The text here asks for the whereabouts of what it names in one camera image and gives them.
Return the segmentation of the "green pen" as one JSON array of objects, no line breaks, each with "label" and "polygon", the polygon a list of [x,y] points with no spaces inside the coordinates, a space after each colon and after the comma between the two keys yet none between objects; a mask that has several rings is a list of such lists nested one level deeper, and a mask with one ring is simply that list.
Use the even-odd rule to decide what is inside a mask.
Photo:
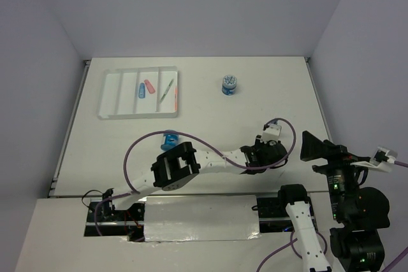
[{"label": "green pen", "polygon": [[169,82],[168,86],[165,88],[165,90],[164,90],[164,92],[163,92],[163,95],[161,96],[161,98],[160,98],[160,100],[159,100],[159,103],[160,103],[160,104],[164,101],[164,99],[165,99],[165,97],[167,96],[168,92],[170,91],[171,86],[173,85],[173,83],[174,83],[174,78],[171,79],[171,81]]}]

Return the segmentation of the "pink translucent eraser case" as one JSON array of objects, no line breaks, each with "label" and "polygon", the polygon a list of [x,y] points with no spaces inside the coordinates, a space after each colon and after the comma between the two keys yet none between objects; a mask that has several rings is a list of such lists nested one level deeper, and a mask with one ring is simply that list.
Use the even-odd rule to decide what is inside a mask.
[{"label": "pink translucent eraser case", "polygon": [[148,79],[145,79],[143,82],[149,94],[154,94],[156,92],[153,84]]}]

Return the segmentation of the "blue translucent eraser case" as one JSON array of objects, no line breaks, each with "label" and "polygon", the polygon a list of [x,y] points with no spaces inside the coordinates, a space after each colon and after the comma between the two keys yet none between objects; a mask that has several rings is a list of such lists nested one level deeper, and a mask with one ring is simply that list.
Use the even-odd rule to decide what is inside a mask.
[{"label": "blue translucent eraser case", "polygon": [[139,88],[138,88],[138,98],[139,99],[144,99],[145,95],[146,95],[145,84],[143,82],[141,82],[139,84]]}]

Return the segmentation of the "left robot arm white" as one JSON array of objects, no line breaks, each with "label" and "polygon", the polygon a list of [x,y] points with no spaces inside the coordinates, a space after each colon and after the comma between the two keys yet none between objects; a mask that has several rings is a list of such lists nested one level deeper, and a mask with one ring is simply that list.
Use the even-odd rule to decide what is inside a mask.
[{"label": "left robot arm white", "polygon": [[95,207],[95,214],[101,220],[118,220],[139,200],[160,190],[179,190],[198,175],[256,175],[285,166],[290,153],[281,141],[264,141],[261,136],[252,146],[220,154],[195,150],[190,141],[183,142],[157,156],[150,170],[133,181],[128,180],[126,188],[108,189]]}]

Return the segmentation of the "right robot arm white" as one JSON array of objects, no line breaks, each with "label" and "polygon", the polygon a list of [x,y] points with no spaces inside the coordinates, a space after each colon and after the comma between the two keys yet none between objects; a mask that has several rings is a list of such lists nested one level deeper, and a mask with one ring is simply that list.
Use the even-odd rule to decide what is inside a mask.
[{"label": "right robot arm white", "polygon": [[314,172],[326,177],[331,212],[341,228],[330,229],[331,252],[339,261],[330,264],[319,244],[307,191],[303,185],[283,185],[277,208],[289,215],[298,241],[304,271],[379,271],[385,252],[378,229],[390,226],[390,203],[378,189],[363,187],[368,172],[389,173],[395,162],[391,150],[378,148],[373,157],[359,157],[343,145],[321,141],[305,131],[302,134],[302,161],[325,159]]}]

